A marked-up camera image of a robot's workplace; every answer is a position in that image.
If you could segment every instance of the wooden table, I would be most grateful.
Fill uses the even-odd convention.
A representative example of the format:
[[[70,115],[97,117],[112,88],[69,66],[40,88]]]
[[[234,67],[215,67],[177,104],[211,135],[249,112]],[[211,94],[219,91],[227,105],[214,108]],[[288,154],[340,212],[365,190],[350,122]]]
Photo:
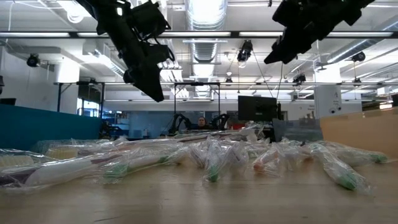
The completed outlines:
[[[215,184],[188,163],[154,167],[115,185],[0,194],[0,223],[397,223],[398,162],[356,170],[377,187],[372,196],[334,184],[312,161],[282,178],[248,170]]]

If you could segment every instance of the person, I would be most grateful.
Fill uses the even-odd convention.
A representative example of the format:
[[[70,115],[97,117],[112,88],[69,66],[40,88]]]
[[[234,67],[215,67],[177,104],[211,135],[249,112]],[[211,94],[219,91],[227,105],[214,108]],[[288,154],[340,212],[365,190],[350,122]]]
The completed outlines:
[[[203,117],[203,116],[199,117],[197,129],[199,129],[199,130],[210,130],[211,129],[211,127],[209,125],[207,125],[205,117]]]

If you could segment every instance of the computer monitor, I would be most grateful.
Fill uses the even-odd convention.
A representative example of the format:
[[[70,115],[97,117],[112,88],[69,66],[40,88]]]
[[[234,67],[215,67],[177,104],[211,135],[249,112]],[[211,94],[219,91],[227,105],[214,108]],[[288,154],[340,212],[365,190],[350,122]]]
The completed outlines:
[[[14,106],[16,103],[17,99],[16,98],[3,98],[0,99],[0,104],[5,104],[5,105],[12,105]]]
[[[272,121],[277,117],[276,98],[238,96],[238,119],[241,121]]]

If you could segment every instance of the blue partition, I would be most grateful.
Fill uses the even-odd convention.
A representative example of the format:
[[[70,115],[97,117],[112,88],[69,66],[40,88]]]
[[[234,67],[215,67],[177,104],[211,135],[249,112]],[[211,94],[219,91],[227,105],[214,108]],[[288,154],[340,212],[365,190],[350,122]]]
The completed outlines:
[[[37,141],[98,139],[101,119],[0,105],[0,148],[29,150]]]

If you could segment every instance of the table surface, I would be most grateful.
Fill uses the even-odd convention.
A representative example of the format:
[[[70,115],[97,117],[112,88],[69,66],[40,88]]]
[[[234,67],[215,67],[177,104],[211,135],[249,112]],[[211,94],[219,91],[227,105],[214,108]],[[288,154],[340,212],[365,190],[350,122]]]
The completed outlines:
[[[356,170],[372,195],[336,185],[313,161],[281,178],[248,169],[212,184],[189,163],[153,167],[119,184],[78,179],[0,194],[0,223],[397,223],[398,162]]]

